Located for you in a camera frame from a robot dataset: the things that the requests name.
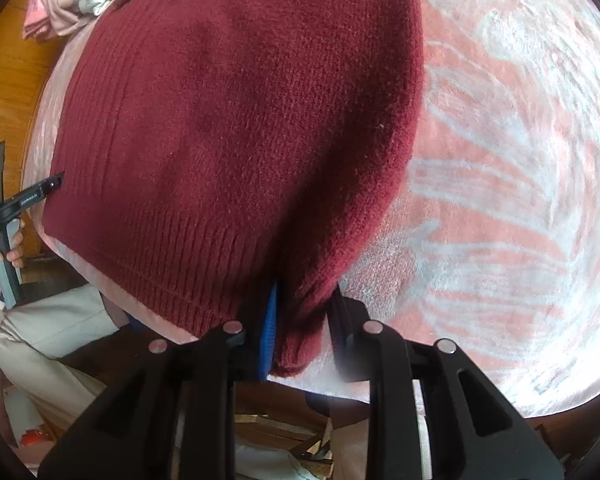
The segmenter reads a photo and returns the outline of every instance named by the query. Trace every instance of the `beige pants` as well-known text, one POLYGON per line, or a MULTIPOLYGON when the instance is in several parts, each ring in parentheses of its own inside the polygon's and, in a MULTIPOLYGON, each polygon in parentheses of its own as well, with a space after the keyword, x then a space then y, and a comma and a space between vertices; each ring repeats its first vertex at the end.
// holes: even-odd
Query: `beige pants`
POLYGON ((41 415, 66 430, 104 384, 56 359, 116 330, 91 285, 20 306, 0 327, 0 368, 41 415))

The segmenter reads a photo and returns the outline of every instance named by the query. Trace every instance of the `red object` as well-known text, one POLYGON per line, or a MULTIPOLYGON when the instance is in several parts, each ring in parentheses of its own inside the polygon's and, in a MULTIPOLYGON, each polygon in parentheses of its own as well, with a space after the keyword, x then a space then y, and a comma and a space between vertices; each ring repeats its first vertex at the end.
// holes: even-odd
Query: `red object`
POLYGON ((411 155, 419 0, 116 0, 64 101, 46 232, 200 336, 282 286, 276 371, 411 155))
POLYGON ((31 446, 39 442, 53 442, 51 437, 43 430, 27 430, 20 437, 20 447, 31 446))

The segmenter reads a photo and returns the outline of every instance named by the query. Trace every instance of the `wooden floor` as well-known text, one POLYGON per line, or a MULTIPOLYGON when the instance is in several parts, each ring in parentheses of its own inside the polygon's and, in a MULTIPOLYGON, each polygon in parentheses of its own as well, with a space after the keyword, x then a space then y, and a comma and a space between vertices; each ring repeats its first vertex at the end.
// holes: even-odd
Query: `wooden floor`
MULTIPOLYGON (((0 14, 0 141, 5 140, 4 192, 20 190, 27 137, 45 82, 64 39, 46 43, 22 39, 27 0, 10 0, 0 14)), ((27 253, 38 251, 34 233, 26 237, 27 253)))

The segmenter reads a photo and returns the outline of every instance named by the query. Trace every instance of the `pink blanket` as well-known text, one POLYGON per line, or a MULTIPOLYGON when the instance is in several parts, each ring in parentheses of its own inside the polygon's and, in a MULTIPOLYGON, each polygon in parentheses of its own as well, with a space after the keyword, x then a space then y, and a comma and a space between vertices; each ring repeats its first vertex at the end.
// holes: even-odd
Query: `pink blanket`
MULTIPOLYGON (((523 415, 572 408, 600 393, 600 13, 590 0, 422 8, 427 81, 413 160, 344 292, 407 338, 455 339, 523 415)), ((48 175, 89 33, 72 38, 46 86, 25 186, 48 175)), ((143 312, 45 238, 105 295, 143 312)), ((338 380, 326 332, 321 356, 283 382, 368 396, 338 380)))

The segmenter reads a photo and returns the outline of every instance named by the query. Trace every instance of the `ribbed knit texture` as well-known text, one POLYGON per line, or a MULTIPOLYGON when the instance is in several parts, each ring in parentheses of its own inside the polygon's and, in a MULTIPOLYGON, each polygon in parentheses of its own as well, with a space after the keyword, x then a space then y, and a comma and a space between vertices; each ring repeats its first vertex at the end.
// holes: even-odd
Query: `ribbed knit texture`
POLYGON ((116 0, 64 101, 46 232, 200 336, 282 286, 276 371, 397 191, 419 0, 116 0))

